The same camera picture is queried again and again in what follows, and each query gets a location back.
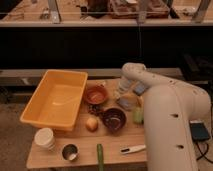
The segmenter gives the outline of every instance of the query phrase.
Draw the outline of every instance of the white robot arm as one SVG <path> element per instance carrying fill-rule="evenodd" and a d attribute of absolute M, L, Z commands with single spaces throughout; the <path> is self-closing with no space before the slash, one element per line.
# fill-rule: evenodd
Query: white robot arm
<path fill-rule="evenodd" d="M 144 97 L 144 127 L 149 171 L 198 171 L 189 120 L 210 111 L 208 93 L 186 82 L 146 71 L 140 63 L 122 67 L 119 90 L 133 81 L 149 89 Z"/>

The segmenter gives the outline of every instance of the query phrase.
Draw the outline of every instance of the cucumber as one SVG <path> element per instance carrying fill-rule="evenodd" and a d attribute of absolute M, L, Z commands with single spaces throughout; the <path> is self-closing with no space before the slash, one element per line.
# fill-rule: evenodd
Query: cucumber
<path fill-rule="evenodd" d="M 137 124 L 143 123 L 143 108 L 136 107 L 133 110 L 133 122 Z"/>
<path fill-rule="evenodd" d="M 104 171 L 104 156 L 102 144 L 97 144 L 97 157 L 99 171 Z"/>

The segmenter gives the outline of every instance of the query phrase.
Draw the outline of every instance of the wooden table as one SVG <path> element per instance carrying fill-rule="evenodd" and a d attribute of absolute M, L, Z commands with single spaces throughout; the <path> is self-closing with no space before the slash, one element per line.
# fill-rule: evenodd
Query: wooden table
<path fill-rule="evenodd" d="M 103 80 L 88 80 L 89 84 L 101 84 Z M 115 103 L 113 92 L 118 84 L 118 79 L 106 80 L 106 88 L 109 100 L 103 105 L 104 109 L 119 107 Z M 43 150 L 34 142 L 27 160 L 27 168 L 55 168 L 55 167 L 80 167 L 97 165 L 96 145 L 101 143 L 104 149 L 104 164 L 146 165 L 146 151 L 128 155 L 120 154 L 120 149 L 127 146 L 145 144 L 144 128 L 142 124 L 134 124 L 131 112 L 126 112 L 127 122 L 116 134 L 111 134 L 99 120 L 99 128 L 96 132 L 89 132 L 85 128 L 86 120 L 91 116 L 88 113 L 87 104 L 82 101 L 75 128 L 72 132 L 54 131 L 56 137 L 55 148 L 51 151 Z M 75 144 L 79 149 L 77 160 L 65 161 L 61 155 L 62 149 L 67 144 Z"/>
<path fill-rule="evenodd" d="M 179 0 L 174 0 L 173 1 L 173 8 L 177 9 L 177 8 L 181 8 L 184 9 L 186 7 L 194 7 L 194 8 L 198 8 L 200 4 L 200 1 L 197 0 L 183 0 L 183 1 L 179 1 Z M 186 16 L 183 14 L 183 10 L 175 10 L 177 12 L 177 14 L 179 15 L 181 20 L 191 20 L 192 16 Z M 207 9 L 206 15 L 205 15 L 205 20 L 212 20 L 213 19 L 213 3 L 210 2 L 209 7 Z"/>
<path fill-rule="evenodd" d="M 60 16 L 63 21 L 80 19 L 80 8 L 76 7 L 76 4 L 73 0 L 60 0 L 57 1 L 57 4 Z M 51 22 L 51 17 L 49 19 L 40 19 L 44 9 L 47 8 L 49 8 L 47 0 L 37 0 L 36 4 L 32 4 L 30 0 L 23 0 L 7 16 L 3 18 L 3 21 Z"/>

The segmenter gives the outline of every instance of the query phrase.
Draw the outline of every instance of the paper cup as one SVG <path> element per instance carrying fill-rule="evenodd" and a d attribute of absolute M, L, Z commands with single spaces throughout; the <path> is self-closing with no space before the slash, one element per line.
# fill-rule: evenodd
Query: paper cup
<path fill-rule="evenodd" d="M 55 143 L 52 129 L 42 128 L 38 130 L 35 134 L 34 141 L 38 146 L 44 149 L 52 149 Z"/>

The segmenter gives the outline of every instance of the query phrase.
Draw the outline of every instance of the small bowl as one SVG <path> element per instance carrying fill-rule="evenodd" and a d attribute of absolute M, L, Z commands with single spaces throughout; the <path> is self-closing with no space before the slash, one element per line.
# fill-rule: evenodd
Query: small bowl
<path fill-rule="evenodd" d="M 84 100 L 93 105 L 104 103 L 108 98 L 106 88 L 103 86 L 95 85 L 86 88 L 84 92 Z"/>
<path fill-rule="evenodd" d="M 126 115 L 118 108 L 110 108 L 103 113 L 102 121 L 110 132 L 115 133 L 125 125 Z"/>

